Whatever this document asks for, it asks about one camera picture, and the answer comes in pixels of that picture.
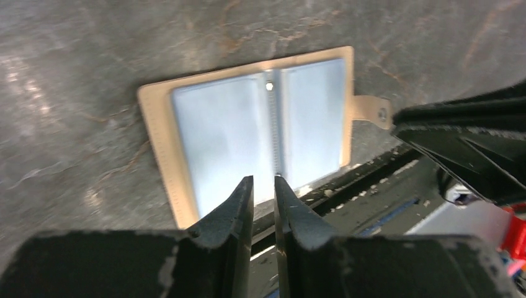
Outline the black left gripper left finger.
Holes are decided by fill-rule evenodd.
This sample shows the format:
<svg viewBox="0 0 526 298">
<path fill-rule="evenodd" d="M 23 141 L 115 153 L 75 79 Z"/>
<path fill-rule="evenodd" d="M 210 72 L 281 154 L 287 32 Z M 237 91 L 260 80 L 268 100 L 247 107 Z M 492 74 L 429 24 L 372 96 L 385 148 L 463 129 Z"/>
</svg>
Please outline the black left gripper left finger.
<svg viewBox="0 0 526 298">
<path fill-rule="evenodd" d="M 252 176 L 185 230 L 49 230 L 1 275 L 2 297 L 246 297 Z"/>
</svg>

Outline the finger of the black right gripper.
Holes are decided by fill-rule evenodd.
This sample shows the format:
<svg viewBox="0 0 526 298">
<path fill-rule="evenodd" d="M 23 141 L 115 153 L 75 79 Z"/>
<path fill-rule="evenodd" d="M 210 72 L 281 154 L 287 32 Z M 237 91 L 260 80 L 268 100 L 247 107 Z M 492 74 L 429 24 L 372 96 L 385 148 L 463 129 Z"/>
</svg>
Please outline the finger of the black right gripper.
<svg viewBox="0 0 526 298">
<path fill-rule="evenodd" d="M 525 134 L 450 125 L 399 125 L 394 136 L 436 162 L 480 198 L 525 202 Z"/>
<path fill-rule="evenodd" d="M 393 117 L 393 134 L 444 127 L 515 129 L 525 120 L 525 81 L 489 93 L 408 107 Z"/>
</svg>

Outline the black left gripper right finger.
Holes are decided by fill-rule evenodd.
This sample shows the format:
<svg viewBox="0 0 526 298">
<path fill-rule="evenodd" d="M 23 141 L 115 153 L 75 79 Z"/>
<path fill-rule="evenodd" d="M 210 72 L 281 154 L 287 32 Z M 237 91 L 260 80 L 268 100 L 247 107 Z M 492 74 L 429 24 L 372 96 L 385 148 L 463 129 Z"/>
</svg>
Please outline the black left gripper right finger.
<svg viewBox="0 0 526 298">
<path fill-rule="evenodd" d="M 518 297 L 497 252 L 468 235 L 344 235 L 274 178 L 280 297 Z"/>
</svg>

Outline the beige leather card holder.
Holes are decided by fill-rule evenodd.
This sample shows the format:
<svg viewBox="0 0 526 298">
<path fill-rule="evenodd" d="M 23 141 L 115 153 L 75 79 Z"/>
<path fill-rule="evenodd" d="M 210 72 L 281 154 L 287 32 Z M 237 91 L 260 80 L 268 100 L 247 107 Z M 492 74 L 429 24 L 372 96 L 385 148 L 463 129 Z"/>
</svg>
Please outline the beige leather card holder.
<svg viewBox="0 0 526 298">
<path fill-rule="evenodd" d="M 356 121 L 388 130 L 387 99 L 354 91 L 354 49 L 337 47 L 146 84 L 138 102 L 178 227 L 223 203 L 245 176 L 254 204 L 274 176 L 303 191 L 351 163 Z"/>
</svg>

